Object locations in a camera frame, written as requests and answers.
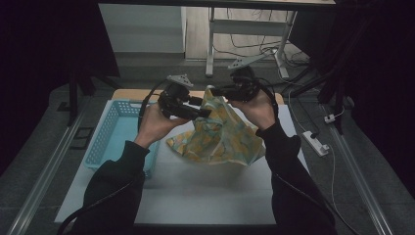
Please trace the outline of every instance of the blue plastic basket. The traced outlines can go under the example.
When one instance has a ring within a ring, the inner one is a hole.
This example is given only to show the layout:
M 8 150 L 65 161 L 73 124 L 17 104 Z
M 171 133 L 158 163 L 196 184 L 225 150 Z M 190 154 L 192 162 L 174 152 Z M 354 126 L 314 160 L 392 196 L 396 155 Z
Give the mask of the blue plastic basket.
M 116 161 L 121 157 L 125 140 L 134 140 L 137 135 L 138 113 L 141 103 L 129 100 L 111 100 L 101 115 L 97 129 L 85 153 L 84 165 L 94 170 L 105 161 Z M 144 164 L 146 178 L 152 177 L 156 165 L 160 141 L 150 146 Z

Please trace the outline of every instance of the metal frame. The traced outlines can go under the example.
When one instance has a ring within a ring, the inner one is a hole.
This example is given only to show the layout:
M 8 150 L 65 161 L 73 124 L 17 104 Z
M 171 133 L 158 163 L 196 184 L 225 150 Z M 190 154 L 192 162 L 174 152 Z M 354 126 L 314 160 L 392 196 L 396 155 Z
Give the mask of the metal frame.
M 287 69 L 284 66 L 282 55 L 285 45 L 290 35 L 294 18 L 297 12 L 289 12 L 288 19 L 285 23 L 273 22 L 251 22 L 251 21 L 235 21 L 235 20 L 216 20 L 214 18 L 214 8 L 210 8 L 209 15 L 209 33 L 207 45 L 207 67 L 206 77 L 213 77 L 213 37 L 215 33 L 229 33 L 242 35 L 267 35 L 281 36 L 281 44 L 278 50 L 274 50 L 275 60 L 282 78 L 288 78 Z
M 334 1 L 322 1 L 321 3 L 310 3 L 290 0 L 260 1 L 260 0 L 99 0 L 98 3 L 107 4 L 129 4 L 129 5 L 153 5 L 153 6 L 186 6 L 186 7 L 215 7 L 215 8 L 240 8 L 240 9 L 263 9 L 282 11 L 316 11 L 334 12 L 345 9 L 356 9 L 356 5 L 335 4 Z
M 324 106 L 320 106 L 320 108 L 326 115 L 329 114 L 324 109 Z M 330 132 L 332 133 L 333 139 L 336 141 L 336 144 L 342 153 L 342 157 L 345 161 L 348 171 L 350 172 L 351 178 L 353 179 L 360 197 L 367 206 L 369 214 L 372 217 L 373 224 L 378 230 L 378 233 L 382 235 L 392 235 L 393 232 L 391 226 L 389 225 L 378 200 L 374 196 L 369 184 L 366 181 L 366 178 L 364 177 L 357 161 L 355 160 L 355 156 L 348 146 L 345 137 L 339 133 L 333 124 L 330 125 Z
M 37 211 L 37 208 L 39 207 L 46 191 L 49 188 L 49 185 L 52 182 L 52 179 L 55 176 L 56 171 L 58 170 L 59 165 L 61 164 L 62 159 L 64 158 L 65 153 L 67 152 L 69 144 L 75 135 L 77 128 L 84 117 L 84 113 L 89 106 L 90 100 L 91 97 L 82 99 L 80 103 L 81 110 L 79 116 L 74 120 L 73 125 L 69 126 L 65 131 L 58 147 L 55 149 L 55 152 L 52 154 L 48 163 L 40 173 L 40 176 L 37 178 L 30 193 L 27 195 L 21 210 L 7 232 L 8 235 L 24 234 L 27 230 Z

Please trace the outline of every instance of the table leg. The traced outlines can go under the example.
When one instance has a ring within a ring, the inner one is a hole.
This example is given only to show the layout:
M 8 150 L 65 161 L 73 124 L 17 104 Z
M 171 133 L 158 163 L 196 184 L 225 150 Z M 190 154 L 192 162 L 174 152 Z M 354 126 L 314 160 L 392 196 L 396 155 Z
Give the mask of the table leg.
M 281 74 L 281 78 L 283 78 L 283 79 L 289 78 L 287 69 L 284 66 L 283 53 L 284 53 L 285 45 L 287 44 L 288 37 L 289 37 L 290 32 L 291 32 L 291 28 L 293 26 L 294 18 L 296 17 L 296 13 L 297 12 L 289 12 L 288 13 L 289 16 L 288 16 L 287 24 L 284 28 L 284 32 L 283 32 L 283 35 L 282 35 L 282 38 L 281 38 L 281 45 L 278 48 L 277 53 L 274 56 L 275 60 L 277 62 L 277 65 L 278 65 L 278 70 Z
M 214 28 L 214 8 L 210 8 L 208 25 L 208 46 L 207 46 L 207 70 L 206 77 L 213 77 L 213 28 Z

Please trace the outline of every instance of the black sleeve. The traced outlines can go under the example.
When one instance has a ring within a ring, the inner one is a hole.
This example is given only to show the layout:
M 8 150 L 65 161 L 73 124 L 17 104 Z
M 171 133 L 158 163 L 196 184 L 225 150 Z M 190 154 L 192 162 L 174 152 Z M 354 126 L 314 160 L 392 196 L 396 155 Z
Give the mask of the black sleeve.
M 279 119 L 257 135 L 264 140 L 266 160 L 272 171 L 272 210 L 278 234 L 337 234 L 333 215 L 324 198 L 298 159 L 300 138 L 288 137 Z M 320 205 L 316 206 L 296 189 Z
M 144 160 L 149 150 L 126 141 L 121 158 L 106 161 L 92 176 L 83 205 L 91 205 L 133 182 L 102 205 L 81 215 L 70 234 L 129 234 L 140 206 Z

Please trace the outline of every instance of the power strip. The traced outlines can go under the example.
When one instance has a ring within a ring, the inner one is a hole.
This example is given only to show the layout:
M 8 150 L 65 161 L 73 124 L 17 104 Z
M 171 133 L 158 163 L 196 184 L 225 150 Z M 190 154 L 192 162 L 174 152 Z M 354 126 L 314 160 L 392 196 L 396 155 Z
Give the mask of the power strip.
M 315 150 L 315 152 L 320 156 L 323 157 L 329 153 L 329 146 L 328 145 L 322 145 L 320 141 L 318 141 L 317 138 L 311 138 L 311 131 L 306 131 L 302 134 L 304 136 L 305 140 L 308 142 L 308 144 L 311 145 L 311 147 Z

